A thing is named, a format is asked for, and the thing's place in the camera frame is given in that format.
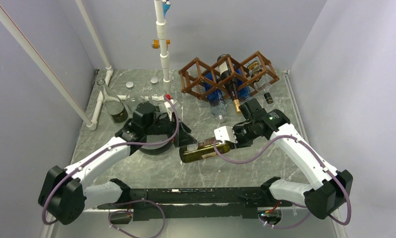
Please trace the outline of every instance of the countertop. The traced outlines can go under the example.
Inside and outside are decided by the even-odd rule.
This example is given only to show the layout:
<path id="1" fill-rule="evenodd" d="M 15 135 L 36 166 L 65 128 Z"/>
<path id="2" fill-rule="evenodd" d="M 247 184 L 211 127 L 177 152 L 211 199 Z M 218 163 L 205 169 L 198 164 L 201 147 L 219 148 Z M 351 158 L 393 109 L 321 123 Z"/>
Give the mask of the countertop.
<path id="1" fill-rule="evenodd" d="M 100 70 L 98 77 L 105 77 L 105 70 Z M 213 130 L 223 125 L 233 126 L 243 121 L 241 114 L 236 114 L 233 103 L 226 100 L 228 117 L 226 122 L 218 123 L 215 116 L 210 112 L 209 103 L 180 92 L 181 83 L 178 70 L 171 70 L 170 74 L 176 86 L 176 97 L 183 105 L 183 122 L 192 129 L 192 135 L 199 141 L 214 136 Z M 137 90 L 143 91 L 151 87 L 150 79 L 156 76 L 161 80 L 163 72 L 157 69 L 129 69 L 115 70 L 110 81 L 110 88 L 119 95 L 127 93 L 125 83 L 132 81 Z M 286 82 L 282 79 L 272 85 L 270 93 L 274 103 L 267 104 L 261 93 L 254 96 L 259 103 L 269 112 L 279 109 L 290 118 L 297 130 L 295 113 L 293 110 L 291 95 Z M 96 105 L 100 88 L 95 85 L 86 110 L 91 118 Z M 92 152 L 103 146 L 120 129 L 115 125 L 110 116 L 102 109 L 97 129 L 90 131 L 85 124 L 82 125 L 80 135 L 75 147 L 72 163 L 76 163 Z M 244 160 L 250 158 L 266 145 L 265 138 L 258 138 L 249 148 L 232 150 L 226 155 L 232 159 Z M 257 160 L 245 164 L 235 165 L 224 161 L 219 157 L 213 157 L 194 163 L 181 163 L 178 148 L 173 146 L 165 153 L 151 156 L 137 151 L 132 156 L 119 161 L 105 171 L 95 180 L 95 185 L 102 184 L 110 179 L 118 178 L 131 188 L 188 188 L 188 187 L 236 187 L 236 186 L 260 186 L 266 180 L 278 176 L 294 182 L 307 182 L 301 170 L 279 147 L 272 145 Z"/>

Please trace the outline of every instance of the pvc pipe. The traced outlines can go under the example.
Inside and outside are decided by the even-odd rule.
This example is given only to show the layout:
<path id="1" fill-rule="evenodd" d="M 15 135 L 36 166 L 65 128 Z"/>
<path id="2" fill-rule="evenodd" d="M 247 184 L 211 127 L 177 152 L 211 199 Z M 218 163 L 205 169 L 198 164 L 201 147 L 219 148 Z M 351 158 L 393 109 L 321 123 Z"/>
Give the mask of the pvc pipe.
<path id="1" fill-rule="evenodd" d="M 108 85 L 110 82 L 110 78 L 113 75 L 113 69 L 112 67 L 107 68 L 106 71 L 106 77 L 105 77 L 105 83 Z M 96 103 L 96 107 L 94 108 L 94 112 L 93 112 L 93 118 L 91 119 L 91 125 L 87 125 L 87 127 L 90 130 L 95 130 L 97 128 L 97 124 L 99 123 L 99 116 L 100 116 L 100 112 L 102 110 L 102 105 L 103 105 L 103 94 L 100 91 L 98 97 L 97 97 L 97 103 Z"/>
<path id="2" fill-rule="evenodd" d="M 97 50 L 99 50 L 100 56 L 102 57 L 102 60 L 105 63 L 106 69 L 111 68 L 112 66 L 109 63 L 109 60 L 100 42 L 99 36 L 97 35 L 96 30 L 94 29 L 93 23 L 91 22 L 91 19 L 88 16 L 87 10 L 85 9 L 82 0 L 75 0 L 75 2 L 77 3 L 78 9 L 81 12 L 85 24 L 87 24 L 88 31 L 90 31 L 91 37 L 93 37 L 94 44 L 96 45 Z"/>
<path id="3" fill-rule="evenodd" d="M 5 28 L 11 33 L 11 35 L 16 39 L 16 41 L 21 45 L 25 52 L 30 56 L 30 58 L 37 64 L 40 70 L 46 75 L 46 77 L 51 81 L 55 88 L 62 94 L 66 101 L 71 105 L 71 107 L 77 112 L 77 114 L 82 118 L 82 120 L 91 126 L 92 122 L 85 114 L 84 110 L 79 106 L 79 104 L 74 100 L 68 90 L 64 87 L 62 82 L 58 79 L 56 74 L 52 71 L 45 60 L 40 56 L 39 52 L 33 47 L 27 37 L 18 28 L 11 17 L 6 13 L 5 9 L 0 5 L 0 21 L 5 26 Z"/>
<path id="4" fill-rule="evenodd" d="M 154 6 L 156 9 L 156 25 L 157 25 L 157 36 L 160 41 L 160 59 L 161 67 L 163 68 L 163 87 L 165 91 L 170 91 L 171 80 L 169 74 L 169 52 L 167 50 L 167 26 L 166 20 L 164 19 L 163 3 L 161 0 L 154 0 Z"/>

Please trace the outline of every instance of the wooden wine rack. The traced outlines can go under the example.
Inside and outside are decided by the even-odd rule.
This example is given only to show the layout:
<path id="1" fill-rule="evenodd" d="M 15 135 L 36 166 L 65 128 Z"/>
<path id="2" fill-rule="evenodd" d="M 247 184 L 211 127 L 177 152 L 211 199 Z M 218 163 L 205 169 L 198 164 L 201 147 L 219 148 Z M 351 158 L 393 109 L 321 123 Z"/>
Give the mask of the wooden wine rack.
<path id="1" fill-rule="evenodd" d="M 256 60 L 256 58 L 259 60 L 261 63 L 261 66 L 263 70 L 251 77 L 249 75 L 249 70 L 245 67 L 245 65 L 253 60 Z M 216 70 L 216 68 L 223 63 L 224 61 L 227 61 L 229 68 L 233 68 L 234 71 L 232 74 L 225 78 L 223 81 L 217 83 L 217 79 L 220 77 L 220 72 Z M 189 75 L 188 70 L 192 68 L 193 66 L 196 66 L 198 70 L 198 76 L 193 77 Z M 244 74 L 241 75 L 236 72 L 236 70 L 240 69 L 240 71 Z M 208 73 L 211 73 L 212 79 L 210 80 L 209 78 L 205 77 Z M 237 90 L 241 90 L 242 88 L 246 86 L 250 86 L 253 89 L 255 87 L 253 86 L 253 82 L 260 79 L 262 76 L 265 74 L 268 74 L 272 80 L 269 82 L 270 84 L 273 84 L 277 82 L 280 78 L 275 74 L 274 67 L 272 67 L 271 61 L 264 57 L 259 51 L 255 52 L 251 56 L 249 56 L 247 59 L 245 59 L 243 62 L 239 63 L 235 59 L 233 59 L 230 55 L 225 55 L 223 58 L 221 58 L 219 61 L 217 61 L 215 64 L 212 66 L 207 65 L 206 63 L 202 62 L 198 57 L 193 59 L 190 63 L 188 63 L 185 67 L 183 67 L 180 71 L 180 80 L 182 83 L 182 93 L 188 93 L 192 96 L 197 97 L 200 100 L 208 101 L 207 96 L 214 92 L 217 88 L 219 88 L 221 91 L 225 92 L 226 94 L 224 95 L 224 98 L 228 98 L 228 93 L 227 89 L 225 88 L 225 84 L 229 81 L 231 81 L 234 78 L 237 78 L 240 80 L 243 84 L 241 84 Z M 201 93 L 201 89 L 199 88 L 199 85 L 204 87 L 204 82 L 208 83 L 209 85 L 212 86 L 211 89 L 209 89 L 206 92 Z M 251 96 L 255 95 L 258 93 L 258 91 L 255 89 L 253 92 L 250 93 Z"/>

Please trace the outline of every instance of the robotic arm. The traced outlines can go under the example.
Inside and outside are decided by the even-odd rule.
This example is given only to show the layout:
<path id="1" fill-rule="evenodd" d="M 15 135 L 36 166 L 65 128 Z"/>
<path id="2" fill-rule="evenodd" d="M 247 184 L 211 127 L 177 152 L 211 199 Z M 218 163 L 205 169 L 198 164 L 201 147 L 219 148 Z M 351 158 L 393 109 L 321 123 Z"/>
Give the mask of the robotic arm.
<path id="1" fill-rule="evenodd" d="M 246 120 L 233 127 L 215 129 L 216 139 L 233 142 L 236 148 L 252 145 L 253 140 L 259 136 L 275 141 L 309 180 L 309 184 L 304 184 L 274 177 L 261 186 L 263 190 L 276 200 L 305 205 L 319 219 L 325 219 L 345 203 L 344 194 L 335 178 L 349 194 L 352 175 L 347 170 L 338 171 L 317 154 L 280 110 L 275 109 L 268 113 L 256 99 L 242 104 L 240 110 Z"/>
<path id="2" fill-rule="evenodd" d="M 51 168 L 43 183 L 38 203 L 44 206 L 52 190 L 71 171 L 75 173 L 56 190 L 47 206 L 47 210 L 62 224 L 73 222 L 83 210 L 105 203 L 129 201 L 129 186 L 116 178 L 101 185 L 91 184 L 113 164 L 141 148 L 147 135 L 173 135 L 176 121 L 174 117 L 171 118 L 173 119 L 169 118 L 168 113 L 161 113 L 158 107 L 150 103 L 138 105 L 132 119 L 100 149 L 64 169 L 58 166 Z M 189 134 L 191 130 L 181 121 L 179 123 L 179 131 L 174 137 L 175 147 L 196 143 L 195 138 Z M 132 145 L 126 145 L 127 142 L 132 142 Z"/>

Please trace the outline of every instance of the gray wall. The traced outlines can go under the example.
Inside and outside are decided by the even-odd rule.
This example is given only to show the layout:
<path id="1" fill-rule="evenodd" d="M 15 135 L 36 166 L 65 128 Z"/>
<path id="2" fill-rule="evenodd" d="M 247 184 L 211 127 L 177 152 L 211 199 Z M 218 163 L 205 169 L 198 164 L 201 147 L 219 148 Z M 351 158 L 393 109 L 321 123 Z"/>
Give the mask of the gray wall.
<path id="1" fill-rule="evenodd" d="M 53 0 L 1 0 L 81 106 L 93 67 Z M 37 198 L 54 165 L 69 164 L 81 119 L 0 23 L 0 237 L 38 237 Z"/>
<path id="2" fill-rule="evenodd" d="M 74 0 L 60 0 L 95 68 L 104 64 Z M 167 13 L 170 67 L 195 57 L 208 64 L 229 53 L 242 61 L 260 50 L 290 68 L 326 0 L 173 0 Z M 115 68 L 159 68 L 153 0 L 84 1 Z"/>
<path id="3" fill-rule="evenodd" d="M 291 74 L 311 144 L 354 176 L 350 237 L 396 238 L 396 0 L 328 0 Z"/>

